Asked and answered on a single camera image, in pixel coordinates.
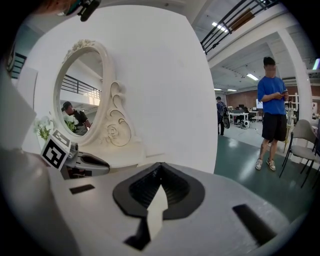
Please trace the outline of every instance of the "green floor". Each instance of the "green floor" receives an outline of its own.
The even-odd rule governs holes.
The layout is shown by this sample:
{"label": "green floor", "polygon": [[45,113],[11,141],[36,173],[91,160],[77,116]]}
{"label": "green floor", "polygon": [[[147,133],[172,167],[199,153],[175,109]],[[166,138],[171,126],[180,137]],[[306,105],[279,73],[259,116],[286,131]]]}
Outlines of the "green floor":
{"label": "green floor", "polygon": [[259,156],[258,147],[237,141],[232,138],[218,136],[218,148],[214,174],[228,177],[277,207],[290,222],[308,211],[313,201],[316,188],[316,170],[312,169],[303,188],[307,171],[302,174],[302,164],[288,160],[285,170],[279,178],[284,157],[275,155],[276,171],[271,171],[266,164],[269,152],[264,156],[261,170],[255,169]]}

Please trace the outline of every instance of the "backpack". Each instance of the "backpack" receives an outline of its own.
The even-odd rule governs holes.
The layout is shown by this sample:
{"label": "backpack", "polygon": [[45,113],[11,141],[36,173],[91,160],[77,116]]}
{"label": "backpack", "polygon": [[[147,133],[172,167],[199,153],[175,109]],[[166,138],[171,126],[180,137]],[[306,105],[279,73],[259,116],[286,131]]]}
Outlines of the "backpack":
{"label": "backpack", "polygon": [[221,110],[220,110],[220,116],[221,117],[225,117],[228,115],[228,109],[226,104],[224,104],[222,101],[220,101],[218,104],[220,104],[222,106]]}

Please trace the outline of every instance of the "oval mirror frame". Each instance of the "oval mirror frame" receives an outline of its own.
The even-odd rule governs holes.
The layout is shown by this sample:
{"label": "oval mirror frame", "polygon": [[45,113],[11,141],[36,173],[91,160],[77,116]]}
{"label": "oval mirror frame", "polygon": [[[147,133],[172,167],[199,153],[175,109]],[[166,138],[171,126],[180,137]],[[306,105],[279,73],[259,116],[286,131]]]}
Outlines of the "oval mirror frame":
{"label": "oval mirror frame", "polygon": [[[94,122],[90,130],[85,135],[77,135],[73,133],[66,125],[63,114],[61,112],[60,105],[60,90],[63,79],[72,63],[80,56],[90,52],[97,52],[102,60],[102,85],[101,85],[101,97],[99,107],[96,112]],[[103,117],[106,116],[108,110],[108,104],[111,94],[111,85],[116,80],[115,67],[112,58],[108,55],[106,48],[99,42],[91,41],[88,39],[79,40],[72,49],[70,49],[60,67],[58,75],[55,80],[53,91],[53,111],[55,127],[72,142],[78,143],[79,146],[87,145],[93,142],[99,135],[100,127],[103,122]]]}

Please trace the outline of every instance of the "black vent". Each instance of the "black vent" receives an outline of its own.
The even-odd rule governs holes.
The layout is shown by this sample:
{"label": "black vent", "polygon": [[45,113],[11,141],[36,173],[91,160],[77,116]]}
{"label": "black vent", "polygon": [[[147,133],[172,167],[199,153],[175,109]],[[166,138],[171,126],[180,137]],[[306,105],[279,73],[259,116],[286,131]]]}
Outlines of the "black vent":
{"label": "black vent", "polygon": [[113,190],[113,199],[124,214],[144,218],[160,185],[168,202],[164,220],[189,216],[205,198],[205,188],[197,179],[166,163],[155,163],[119,183]]}

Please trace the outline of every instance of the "black shorts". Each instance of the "black shorts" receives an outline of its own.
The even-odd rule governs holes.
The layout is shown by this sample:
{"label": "black shorts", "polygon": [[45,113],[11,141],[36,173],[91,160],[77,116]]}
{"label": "black shorts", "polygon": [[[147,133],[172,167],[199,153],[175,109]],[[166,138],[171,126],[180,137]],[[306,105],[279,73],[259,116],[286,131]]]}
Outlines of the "black shorts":
{"label": "black shorts", "polygon": [[262,137],[283,142],[286,139],[287,117],[285,114],[265,113],[263,118]]}

